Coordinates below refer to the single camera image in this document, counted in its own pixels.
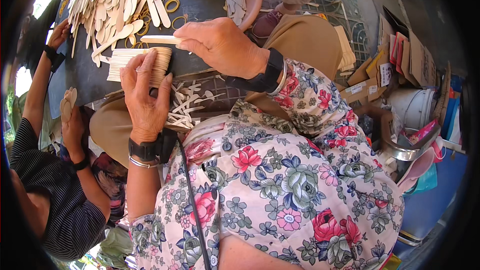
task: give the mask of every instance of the white bucket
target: white bucket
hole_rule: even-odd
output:
[[[435,104],[432,89],[399,88],[390,95],[390,102],[406,128],[421,129],[430,121]]]

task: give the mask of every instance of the white label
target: white label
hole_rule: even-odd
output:
[[[380,65],[380,87],[385,87],[390,83],[390,78],[392,77],[392,63],[384,63]]]
[[[369,86],[369,87],[368,87],[368,93],[369,93],[369,94],[373,94],[373,93],[375,93],[375,92],[377,92],[377,86],[376,86],[376,85],[375,85],[375,86]]]
[[[356,84],[355,86],[351,87],[352,94],[358,93],[362,90],[362,84]]]

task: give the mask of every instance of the floral shirt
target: floral shirt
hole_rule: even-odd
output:
[[[335,84],[286,62],[273,99],[291,122],[238,100],[223,123],[201,123],[192,134],[206,133],[187,137],[201,231],[173,151],[153,214],[130,225],[138,269],[204,269],[199,234],[213,270],[228,235],[305,269],[371,270],[386,261],[402,224],[401,193]]]

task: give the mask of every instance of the wrinkled hand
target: wrinkled hand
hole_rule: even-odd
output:
[[[137,144],[153,142],[163,129],[169,114],[172,74],[168,74],[158,88],[157,98],[148,94],[148,83],[157,52],[139,54],[120,69],[121,86],[125,92],[125,104],[130,113],[132,131],[130,138]]]
[[[270,51],[250,41],[230,18],[188,22],[173,35],[186,38],[177,48],[193,52],[222,74],[249,80],[265,73]]]
[[[73,163],[79,163],[85,158],[82,149],[82,135],[85,127],[78,106],[74,105],[68,122],[61,124],[63,145],[68,150]]]
[[[58,23],[57,26],[53,29],[50,39],[48,39],[48,46],[57,50],[60,45],[62,45],[62,43],[65,42],[65,40],[67,39],[69,28],[70,25],[68,24],[68,19],[65,19]]]

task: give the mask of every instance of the black wrist strap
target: black wrist strap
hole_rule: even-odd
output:
[[[57,69],[60,67],[60,65],[63,63],[65,60],[65,55],[63,53],[57,53],[55,49],[50,47],[49,45],[45,45],[43,47],[43,51],[46,53],[46,57],[52,62],[52,67],[50,71],[55,73]]]
[[[80,171],[87,168],[88,165],[90,165],[90,159],[88,159],[88,156],[85,155],[85,158],[80,163],[73,164],[73,169],[75,171]]]
[[[169,161],[170,155],[177,142],[177,133],[168,128],[163,128],[153,142],[141,142],[140,145],[132,139],[128,140],[128,152],[130,156],[136,155],[142,162],[153,161],[159,156],[161,164]]]
[[[277,80],[283,71],[283,56],[275,48],[270,48],[269,50],[270,56],[265,73],[260,73],[251,79],[228,76],[225,83],[230,87],[259,93],[272,93],[275,91],[279,86]]]

